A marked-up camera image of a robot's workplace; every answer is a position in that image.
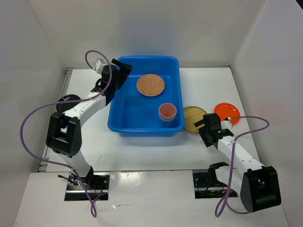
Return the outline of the light woven bamboo tray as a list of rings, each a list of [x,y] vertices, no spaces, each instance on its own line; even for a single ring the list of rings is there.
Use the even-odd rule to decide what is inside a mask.
[[[198,128],[195,127],[194,123],[203,119],[203,116],[207,114],[207,112],[198,107],[198,106],[188,106],[184,108],[184,117],[185,117],[185,131],[198,134],[198,129],[203,127],[204,124],[200,125]]]

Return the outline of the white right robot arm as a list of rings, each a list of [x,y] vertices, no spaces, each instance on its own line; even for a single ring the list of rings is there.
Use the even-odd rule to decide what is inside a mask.
[[[256,160],[239,142],[238,139],[251,131],[234,136],[231,117],[223,121],[216,113],[208,113],[194,126],[206,147],[213,146],[222,152],[230,163],[219,162],[208,168],[208,182],[213,186],[223,183],[227,186],[225,195],[215,208],[219,217],[228,207],[228,198],[232,192],[237,193],[244,214],[279,206],[281,194],[277,171],[272,166],[265,166]]]

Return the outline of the orange woven bamboo tray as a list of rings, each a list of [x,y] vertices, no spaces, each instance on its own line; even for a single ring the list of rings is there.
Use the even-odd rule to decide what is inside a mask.
[[[136,88],[140,94],[154,97],[160,95],[164,91],[165,82],[156,74],[146,74],[138,79]]]

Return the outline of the pink plastic cup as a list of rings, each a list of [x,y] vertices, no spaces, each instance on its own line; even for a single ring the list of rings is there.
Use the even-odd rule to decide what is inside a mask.
[[[177,108],[175,107],[175,105],[173,105],[171,103],[163,103],[159,107],[159,117],[163,121],[174,120],[176,117],[176,114],[177,114]]]

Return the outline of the orange plastic bowl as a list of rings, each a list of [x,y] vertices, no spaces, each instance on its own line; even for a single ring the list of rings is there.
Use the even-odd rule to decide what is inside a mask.
[[[223,121],[225,118],[232,118],[232,125],[236,125],[239,122],[240,111],[238,108],[230,103],[219,103],[214,108],[214,113],[216,113],[220,120]]]

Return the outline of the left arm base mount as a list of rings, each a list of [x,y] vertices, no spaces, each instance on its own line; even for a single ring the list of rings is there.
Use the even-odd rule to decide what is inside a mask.
[[[85,181],[83,181],[85,188],[92,200],[107,201],[110,173],[97,172],[95,173],[95,176],[97,180],[92,184],[92,186],[89,186]],[[79,179],[74,174],[69,173],[68,177],[58,175],[58,177],[67,181],[64,197],[65,201],[88,201],[85,190],[81,186]]]

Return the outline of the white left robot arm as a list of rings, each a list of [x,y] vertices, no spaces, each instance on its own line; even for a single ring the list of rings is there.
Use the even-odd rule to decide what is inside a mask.
[[[99,179],[80,151],[81,128],[90,117],[112,101],[116,91],[130,75],[132,66],[116,59],[113,59],[110,65],[104,65],[98,60],[96,71],[101,77],[91,89],[88,100],[76,101],[70,109],[53,113],[46,138],[47,147],[57,153],[74,174],[79,176],[77,183],[83,189],[96,185]]]

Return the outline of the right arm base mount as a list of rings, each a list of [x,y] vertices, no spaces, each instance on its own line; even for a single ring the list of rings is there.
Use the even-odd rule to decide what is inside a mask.
[[[227,185],[211,182],[207,170],[193,170],[192,176],[196,199],[222,198],[227,192]]]

